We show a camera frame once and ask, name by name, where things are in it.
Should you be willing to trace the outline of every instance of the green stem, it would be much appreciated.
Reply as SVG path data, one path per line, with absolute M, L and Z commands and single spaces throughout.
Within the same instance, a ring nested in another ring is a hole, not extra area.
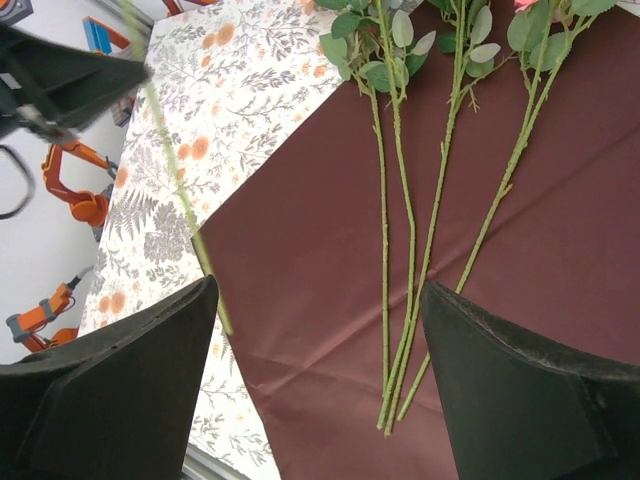
M 123 12 L 124 19 L 129 29 L 129 35 L 131 37 L 131 44 L 133 47 L 134 57 L 138 59 L 138 61 L 144 61 L 143 54 L 143 46 L 142 41 L 138 35 L 138 31 L 133 24 L 133 4 L 131 0 L 123 0 Z M 196 220 L 195 213 L 191 208 L 191 202 L 189 201 L 189 194 L 184 188 L 183 180 L 178 178 L 178 157 L 176 156 L 175 151 L 173 150 L 171 139 L 169 138 L 169 131 L 164 124 L 164 120 L 162 119 L 162 109 L 160 108 L 160 102 L 158 100 L 158 93 L 153 85 L 153 81 L 148 81 L 144 87 L 145 93 L 147 94 L 147 100 L 149 102 L 149 108 L 151 109 L 151 115 L 156 124 L 156 128 L 160 133 L 160 138 L 162 140 L 162 148 L 164 150 L 164 155 L 167 159 L 167 163 L 169 166 L 169 171 L 171 175 L 176 181 L 178 197 L 180 198 L 180 202 L 182 203 L 182 207 L 185 211 L 185 217 L 187 220 L 187 225 L 189 227 L 189 231 L 193 237 L 193 244 L 196 257 L 198 258 L 198 262 L 203 270 L 205 275 L 213 275 L 213 267 L 211 266 L 211 261 L 209 259 L 209 255 L 207 254 L 207 250 L 204 246 L 204 240 L 202 239 L 202 235 L 198 230 L 198 223 Z M 233 328 L 231 327 L 231 322 L 229 321 L 229 314 L 224 305 L 224 301 L 222 300 L 222 294 L 218 292 L 218 314 L 220 315 L 220 320 L 222 321 L 222 326 L 227 335 L 233 334 Z
M 422 378 L 429 367 L 429 363 L 431 362 L 431 354 L 427 353 L 422 360 L 422 365 L 420 365 L 420 369 L 418 370 L 418 374 L 416 375 L 416 379 L 411 385 L 411 390 L 409 390 L 409 394 L 407 395 L 407 399 L 402 404 L 402 408 L 400 409 L 400 413 L 398 414 L 398 420 L 402 420 L 409 407 L 411 406 L 411 402 L 413 402 L 413 397 L 416 396 L 416 392 L 418 391 L 418 387 L 420 386 L 420 382 L 422 382 Z
M 502 180 L 500 181 L 500 186 L 498 187 L 498 191 L 496 192 L 493 202 L 491 202 L 491 207 L 489 208 L 489 212 L 487 213 L 487 216 L 485 217 L 484 222 L 482 223 L 482 227 L 480 227 L 480 232 L 478 233 L 478 237 L 476 238 L 476 241 L 473 245 L 473 249 L 471 250 L 471 254 L 469 255 L 467 264 L 465 265 L 464 271 L 462 272 L 462 276 L 458 281 L 458 285 L 456 286 L 456 293 L 462 292 L 462 289 L 464 288 L 467 282 L 467 279 L 469 278 L 469 274 L 471 273 L 471 269 L 473 268 L 473 265 L 476 261 L 478 252 L 482 247 L 484 238 L 487 235 L 487 232 L 489 231 L 489 227 L 491 226 L 493 217 L 495 216 L 496 211 L 500 206 L 500 202 L 507 195 L 507 193 L 509 193 L 509 190 L 511 189 L 511 185 L 509 184 L 511 180 L 511 176 L 513 175 L 513 172 L 515 171 L 516 166 L 518 165 L 518 161 L 522 156 L 522 152 L 524 152 L 525 148 L 527 148 L 529 137 L 531 135 L 531 132 L 533 131 L 533 126 L 535 124 L 536 118 L 538 117 L 538 113 L 540 112 L 540 108 L 542 107 L 542 104 L 544 103 L 547 96 L 549 95 L 549 90 L 551 88 L 551 85 L 553 84 L 553 81 L 558 75 L 558 72 L 560 71 L 560 67 L 564 63 L 564 60 L 569 54 L 569 50 L 571 49 L 571 45 L 575 38 L 575 37 L 568 38 L 568 41 L 566 42 L 563 52 L 561 54 L 560 61 L 551 70 L 551 73 L 549 74 L 549 78 L 547 79 L 547 82 L 542 90 L 540 98 L 536 102 L 536 92 L 541 80 L 542 62 L 544 61 L 544 56 L 545 56 L 544 54 L 547 50 L 547 43 L 549 40 L 549 31 L 551 29 L 553 12 L 555 10 L 553 8 L 553 5 L 550 10 L 551 10 L 551 13 L 549 14 L 549 18 L 547 19 L 545 35 L 540 45 L 541 54 L 539 55 L 538 63 L 535 69 L 535 74 L 533 76 L 533 81 L 531 82 L 531 88 L 529 89 L 529 101 L 527 102 L 527 109 L 524 114 L 524 120 L 522 122 L 520 134 L 518 135 L 518 140 L 516 141 L 513 152 L 511 153 L 511 157 L 509 158 L 509 162 L 507 163 L 507 168 L 502 176 Z
M 387 417 L 387 410 L 391 395 L 393 393 L 393 387 L 395 385 L 396 375 L 400 367 L 400 359 L 407 343 L 407 335 L 409 333 L 409 324 L 411 321 L 411 310 L 413 305 L 413 289 L 414 289 L 414 277 L 415 277 L 415 243 L 416 243 L 416 225 L 413 216 L 413 208 L 411 206 L 411 197 L 409 196 L 409 183 L 407 181 L 407 172 L 404 162 L 404 154 L 402 152 L 402 120 L 400 118 L 400 101 L 398 98 L 397 85 L 395 81 L 395 74 L 393 72 L 393 49 L 391 45 L 391 35 L 389 32 L 388 21 L 385 18 L 385 12 L 382 8 L 382 1 L 375 0 L 375 8 L 378 10 L 378 18 L 380 20 L 380 33 L 383 39 L 384 48 L 384 63 L 387 67 L 387 75 L 389 76 L 390 94 L 391 94 L 391 106 L 393 109 L 393 126 L 395 132 L 395 144 L 396 155 L 398 157 L 398 165 L 400 169 L 400 180 L 402 182 L 402 191 L 404 193 L 404 201 L 407 209 L 407 219 L 409 222 L 409 272 L 407 281 L 407 311 L 404 319 L 404 327 L 402 337 L 398 345 L 398 351 L 396 352 L 393 360 L 393 366 L 389 374 L 389 379 L 385 387 L 385 393 L 382 400 L 382 408 L 380 409 L 380 415 L 378 417 L 378 429 L 382 429 Z
M 373 112 L 373 130 L 378 139 L 378 157 L 380 161 L 380 211 L 382 217 L 382 385 L 383 397 L 389 381 L 389 214 L 387 212 L 387 169 L 384 158 L 382 124 L 378 108 L 378 96 L 375 88 L 370 87 L 371 111 Z
M 409 338 L 413 339 L 413 335 L 415 334 L 416 325 L 418 323 L 418 313 L 420 311 L 420 292 L 424 287 L 424 284 L 427 279 L 427 271 L 429 269 L 429 263 L 431 261 L 431 250 L 433 248 L 433 239 L 435 237 L 436 230 L 436 222 L 438 219 L 438 213 L 440 210 L 440 200 L 442 198 L 442 190 L 444 187 L 444 179 L 447 171 L 447 163 L 449 160 L 449 152 L 451 150 L 451 143 L 453 139 L 453 131 L 456 124 L 456 118 L 460 111 L 460 105 L 462 104 L 462 81 L 464 79 L 464 72 L 466 69 L 466 63 L 468 62 L 468 57 L 464 51 L 464 38 L 466 32 L 466 9 L 462 8 L 461 13 L 457 16 L 458 24 L 456 26 L 456 51 L 454 56 L 454 71 L 453 71 L 453 86 L 451 88 L 451 96 L 449 101 L 449 116 L 447 119 L 447 128 L 445 131 L 444 141 L 440 144 L 440 171 L 438 173 L 438 183 L 436 185 L 436 193 L 433 200 L 433 207 L 431 210 L 431 220 L 429 221 L 429 232 L 427 234 L 427 243 L 424 250 L 424 257 L 422 260 L 422 269 L 420 271 L 420 280 L 418 282 L 418 293 L 415 298 L 415 302 L 413 304 L 412 313 L 411 313 L 411 324 L 409 326 Z M 411 343 L 409 343 L 405 351 L 403 352 L 402 363 L 400 366 L 400 375 L 398 377 L 398 381 L 396 384 L 396 391 L 394 392 L 393 402 L 391 404 L 391 411 L 393 412 L 393 416 L 395 417 L 395 411 L 398 405 L 398 401 L 400 399 L 400 394 L 402 392 L 402 383 L 404 382 L 404 376 L 407 371 L 407 366 L 409 364 L 409 354 L 411 353 Z M 410 392 L 413 391 L 413 395 L 415 395 L 415 391 L 419 386 L 419 378 L 413 381 L 411 385 Z M 413 395 L 410 394 L 408 396 L 400 409 L 401 416 L 398 416 L 398 419 L 404 417 L 402 412 L 405 412 L 409 408 L 411 401 L 413 400 Z

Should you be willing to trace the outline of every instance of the green leaf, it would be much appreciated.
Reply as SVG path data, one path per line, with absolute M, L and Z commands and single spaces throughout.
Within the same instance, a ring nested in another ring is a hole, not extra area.
M 319 7 L 328 10 L 342 10 L 347 8 L 347 0 L 314 0 Z
M 429 0 L 429 3 L 445 13 L 453 13 L 451 0 Z
M 542 66 L 540 67 L 541 72 L 548 72 L 563 60 L 562 57 L 566 48 L 566 42 L 569 41 L 570 38 L 565 32 L 554 33 L 549 37 L 547 40 L 547 49 L 544 52 L 544 57 L 542 58 Z M 531 57 L 529 57 L 529 65 L 531 68 L 537 68 L 538 66 L 541 46 L 542 42 L 531 50 Z
M 571 10 L 576 15 L 591 17 L 612 9 L 618 0 L 572 0 Z
M 393 41 L 400 48 L 408 47 L 413 42 L 413 24 L 407 12 L 398 10 L 391 22 Z
M 545 34 L 549 0 L 539 0 L 531 8 L 516 13 L 507 30 L 509 46 L 516 52 L 530 52 Z
M 333 38 L 330 33 L 320 35 L 320 46 L 327 57 L 334 65 L 340 65 L 347 58 L 347 41 L 344 38 Z
M 349 0 L 349 5 L 356 10 L 364 10 L 369 6 L 369 0 Z
M 487 0 L 472 0 L 469 7 L 469 25 L 473 25 L 478 17 L 478 12 L 487 4 Z
M 372 68 L 378 67 L 380 65 L 384 65 L 384 63 L 378 60 L 373 60 L 371 62 L 365 63 L 362 67 L 360 67 L 360 70 L 358 70 L 358 75 L 360 75 L 362 78 L 367 78 L 367 72 Z
M 407 66 L 407 72 L 409 72 L 409 77 L 413 77 L 420 67 L 424 65 L 424 62 L 427 60 L 426 55 L 407 55 L 407 58 L 404 59 L 404 64 Z
M 418 40 L 415 46 L 411 49 L 411 53 L 419 57 L 426 57 L 427 55 L 429 55 L 429 51 L 431 50 L 431 47 L 433 47 L 435 41 L 436 31 L 434 30 L 433 32 L 427 33 L 424 37 Z
M 345 82 L 351 80 L 351 68 L 349 68 L 349 64 L 347 62 L 338 65 L 338 73 Z
M 347 12 L 340 15 L 331 25 L 333 38 L 344 38 L 356 31 L 360 25 L 361 17 L 355 13 Z
M 371 83 L 380 93 L 388 93 L 391 91 L 391 84 L 389 83 L 389 74 L 387 73 L 387 67 L 384 63 L 378 62 L 377 65 L 367 70 L 365 74 L 367 80 Z
M 476 22 L 471 29 L 471 45 L 480 45 L 491 33 L 493 26 L 493 16 L 491 10 L 486 5 L 480 9 Z
M 441 33 L 436 42 L 442 53 L 453 53 L 456 51 L 456 32 Z
M 396 79 L 396 87 L 403 88 L 409 84 L 409 69 L 407 65 L 404 63 L 404 59 L 400 57 L 396 57 L 393 59 L 395 63 L 393 69 L 393 75 Z
M 497 43 L 487 43 L 480 45 L 469 54 L 469 58 L 476 63 L 485 63 L 495 57 L 500 51 L 500 45 Z
M 478 78 L 484 75 L 488 75 L 493 70 L 495 59 L 487 60 L 484 63 L 476 63 L 473 60 L 467 64 L 466 72 L 471 78 Z

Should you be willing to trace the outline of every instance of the orange flower print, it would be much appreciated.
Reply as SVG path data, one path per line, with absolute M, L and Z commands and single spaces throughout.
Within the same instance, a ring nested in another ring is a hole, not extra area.
M 191 145 L 188 145 L 186 143 L 183 143 L 182 145 L 180 145 L 180 148 L 178 149 L 178 158 L 180 160 L 184 160 L 189 155 L 191 155 Z
M 204 40 L 202 40 L 202 46 L 204 48 L 211 48 L 211 47 L 213 47 L 213 45 L 215 43 L 216 43 L 216 34 L 215 33 L 210 33 L 209 35 L 204 37 Z
M 100 310 L 101 313 L 107 313 L 110 306 L 111 306 L 111 299 L 105 296 L 100 299 L 100 303 L 98 304 L 98 309 Z
M 191 147 L 191 153 L 196 160 L 202 160 L 209 150 L 209 139 L 207 137 L 200 137 Z
M 115 314 L 120 313 L 124 309 L 127 302 L 127 296 L 122 290 L 118 290 L 111 296 L 111 311 Z
M 305 15 L 311 15 L 311 13 L 313 12 L 313 8 L 315 7 L 315 3 L 313 2 L 313 0 L 296 0 L 296 2 L 298 3 L 298 5 L 302 6 L 302 10 L 304 11 Z
M 227 23 L 223 25 L 220 30 L 218 30 L 217 43 L 220 46 L 226 45 L 233 38 L 233 34 L 235 32 L 235 27 L 231 23 Z
M 324 75 L 324 72 L 326 71 L 327 67 L 325 67 L 324 65 L 319 65 L 313 70 L 313 76 L 316 78 L 322 77 Z
M 116 173 L 116 179 L 113 182 L 116 188 L 124 187 L 124 184 L 127 183 L 127 179 L 129 178 L 129 170 L 127 167 L 121 167 L 118 169 L 118 173 Z

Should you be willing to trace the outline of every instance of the fabric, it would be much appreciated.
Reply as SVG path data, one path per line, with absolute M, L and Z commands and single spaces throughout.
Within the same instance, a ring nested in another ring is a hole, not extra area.
M 490 39 L 502 43 L 512 6 L 494 2 L 492 9 Z M 422 34 L 443 28 L 429 5 L 413 18 Z M 640 22 L 618 9 L 580 37 L 463 292 L 556 341 L 632 363 L 640 363 L 640 91 L 632 87 L 640 57 L 627 45 L 638 42 Z M 412 80 L 403 113 L 419 264 L 451 73 L 452 59 L 433 54 Z M 429 271 L 454 288 L 526 105 L 515 63 L 475 94 L 480 111 L 464 108 L 456 127 Z M 381 111 L 397 345 L 408 227 L 391 112 Z M 231 344 L 284 480 L 457 478 L 431 371 L 393 435 L 384 439 L 375 427 L 381 227 L 371 124 L 367 99 L 356 86 L 341 86 L 202 229 L 236 329 Z M 425 351 L 417 334 L 405 392 Z

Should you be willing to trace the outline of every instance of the table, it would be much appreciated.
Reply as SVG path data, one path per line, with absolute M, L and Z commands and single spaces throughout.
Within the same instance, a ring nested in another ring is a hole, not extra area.
M 307 0 L 236 0 L 156 24 L 147 65 L 199 223 L 341 83 L 318 42 L 333 17 L 312 7 Z M 94 274 L 80 335 L 202 275 L 144 92 L 127 133 Z M 280 478 L 220 322 L 190 442 L 251 479 Z

